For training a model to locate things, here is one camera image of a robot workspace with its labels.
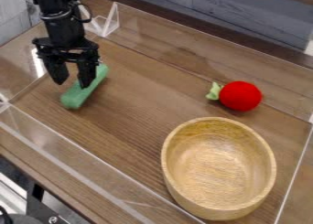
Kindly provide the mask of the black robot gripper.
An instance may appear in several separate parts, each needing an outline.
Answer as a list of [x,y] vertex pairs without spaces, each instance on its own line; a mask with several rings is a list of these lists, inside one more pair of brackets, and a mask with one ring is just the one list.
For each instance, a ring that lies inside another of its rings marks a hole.
[[74,44],[60,46],[54,45],[48,37],[36,37],[32,43],[54,82],[62,85],[70,76],[64,63],[78,63],[79,86],[82,89],[88,88],[96,77],[96,65],[100,59],[98,44],[83,38]]

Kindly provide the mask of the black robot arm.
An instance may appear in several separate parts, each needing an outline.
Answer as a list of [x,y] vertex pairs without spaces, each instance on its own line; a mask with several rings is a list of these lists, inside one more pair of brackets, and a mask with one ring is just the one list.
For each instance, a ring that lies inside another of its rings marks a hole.
[[43,60],[54,82],[62,85],[68,76],[66,63],[78,65],[78,83],[87,88],[96,77],[99,65],[99,46],[86,38],[84,23],[91,18],[82,18],[79,0],[34,0],[40,9],[40,19],[48,32],[47,37],[36,37],[38,57]]

